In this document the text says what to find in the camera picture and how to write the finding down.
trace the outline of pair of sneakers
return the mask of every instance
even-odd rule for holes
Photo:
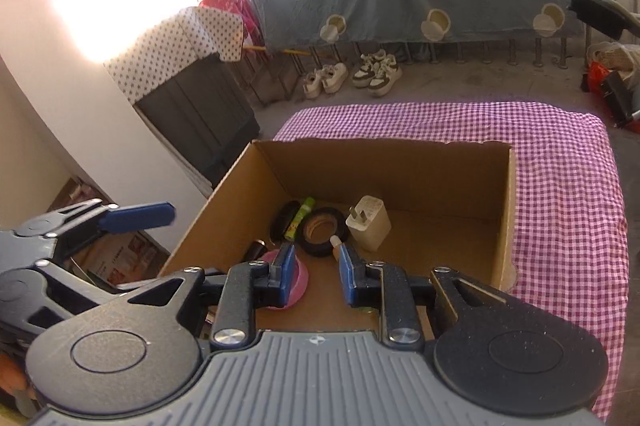
[[[362,65],[353,75],[353,85],[356,88],[366,88],[372,96],[380,98],[391,90],[394,83],[402,75],[402,69],[393,54],[387,54],[380,49],[375,54],[360,56]]]
[[[324,91],[328,94],[335,94],[344,83],[349,71],[344,63],[335,65],[325,65],[321,69],[316,69],[306,75],[303,80],[302,89],[305,91],[307,99],[315,99]]]

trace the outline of pink roll of tape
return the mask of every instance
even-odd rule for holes
[[[273,262],[278,254],[278,250],[274,249],[271,251],[267,251],[264,255],[260,257],[260,260],[264,260],[265,262]],[[300,262],[300,259],[296,255],[296,266],[293,269],[293,281],[291,282],[291,291],[289,292],[289,302],[283,307],[267,307],[273,311],[283,311],[295,305],[302,295],[305,293],[306,284],[309,282],[309,271],[306,269],[306,265]]]

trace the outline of red bag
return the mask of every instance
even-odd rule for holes
[[[607,67],[605,67],[603,64],[597,61],[591,62],[589,71],[587,72],[587,85],[589,85],[589,91],[594,94],[600,101],[600,105],[602,106],[604,112],[606,112],[609,116],[609,119],[613,119],[607,103],[604,102],[604,99],[602,97],[602,90],[600,89],[602,80],[606,78],[610,73],[611,71],[607,69]],[[629,130],[634,133],[640,133],[640,121],[631,121],[628,125],[625,126],[625,130]]]

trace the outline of dark gray cabinet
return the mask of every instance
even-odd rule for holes
[[[217,54],[192,63],[136,106],[214,187],[260,133],[254,111]]]

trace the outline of concrete floor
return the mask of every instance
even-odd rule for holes
[[[334,104],[541,101],[565,110],[602,116],[592,96],[580,90],[580,58],[570,58],[569,69],[561,70],[554,65],[554,59],[549,54],[545,55],[545,66],[540,69],[532,65],[532,54],[518,53],[517,66],[508,66],[503,56],[501,53],[489,65],[482,64],[478,56],[469,56],[466,64],[456,64],[451,56],[444,56],[439,65],[402,65],[402,78],[383,99],[373,99],[366,91],[357,90],[345,82],[337,94],[321,94],[320,98],[307,101],[298,82],[291,101],[273,102],[266,108],[255,103],[255,115],[263,138],[272,138],[290,116],[303,108]],[[256,88],[265,99],[273,99],[274,96],[282,98],[280,85],[269,78],[261,79]],[[640,402],[640,135],[609,128],[609,138],[625,198],[630,284],[622,369],[607,423],[610,426],[640,426],[636,404]]]

